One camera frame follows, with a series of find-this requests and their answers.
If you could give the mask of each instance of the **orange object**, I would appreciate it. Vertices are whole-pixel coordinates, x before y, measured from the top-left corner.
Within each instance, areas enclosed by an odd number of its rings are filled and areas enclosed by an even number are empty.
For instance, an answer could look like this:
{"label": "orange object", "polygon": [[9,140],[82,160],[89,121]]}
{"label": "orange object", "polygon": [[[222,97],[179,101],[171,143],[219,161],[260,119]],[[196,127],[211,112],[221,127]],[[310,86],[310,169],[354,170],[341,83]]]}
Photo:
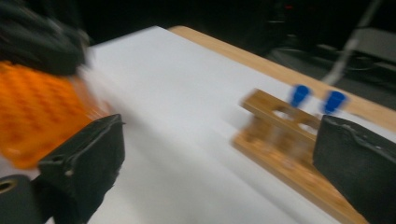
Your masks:
{"label": "orange object", "polygon": [[0,62],[0,151],[17,168],[36,167],[92,121],[94,108],[82,103],[73,78]]}

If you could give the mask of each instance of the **blue test tube cap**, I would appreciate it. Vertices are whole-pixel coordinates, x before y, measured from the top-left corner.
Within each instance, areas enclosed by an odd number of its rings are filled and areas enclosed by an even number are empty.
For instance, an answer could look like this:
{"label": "blue test tube cap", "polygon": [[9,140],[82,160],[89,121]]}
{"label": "blue test tube cap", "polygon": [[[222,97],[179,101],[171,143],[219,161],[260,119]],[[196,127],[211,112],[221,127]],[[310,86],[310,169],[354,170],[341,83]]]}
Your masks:
{"label": "blue test tube cap", "polygon": [[292,95],[290,105],[293,107],[299,107],[301,102],[311,93],[311,90],[305,85],[297,85],[294,87],[294,93]]}
{"label": "blue test tube cap", "polygon": [[324,114],[326,115],[330,115],[332,113],[335,112],[335,110],[337,110],[339,107],[341,107],[341,105],[343,104],[343,102],[345,102],[347,99],[347,97],[339,92],[339,91],[331,91],[329,93],[329,98],[326,101],[326,104],[324,105]]}

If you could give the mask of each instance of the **test tube rack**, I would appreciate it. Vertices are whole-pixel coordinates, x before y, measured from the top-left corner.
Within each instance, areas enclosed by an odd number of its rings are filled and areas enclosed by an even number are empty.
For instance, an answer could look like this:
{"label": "test tube rack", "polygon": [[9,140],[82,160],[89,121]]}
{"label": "test tube rack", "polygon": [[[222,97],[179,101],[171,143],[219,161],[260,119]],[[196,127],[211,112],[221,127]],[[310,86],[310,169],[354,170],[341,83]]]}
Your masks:
{"label": "test tube rack", "polygon": [[[319,119],[260,90],[250,94],[242,107],[253,115],[234,138],[235,148],[341,223],[368,223],[313,165],[316,134],[307,130],[317,130]],[[278,115],[291,109],[292,119]],[[268,136],[275,129],[281,132],[270,144]],[[296,154],[292,149],[301,143],[304,150]]]}

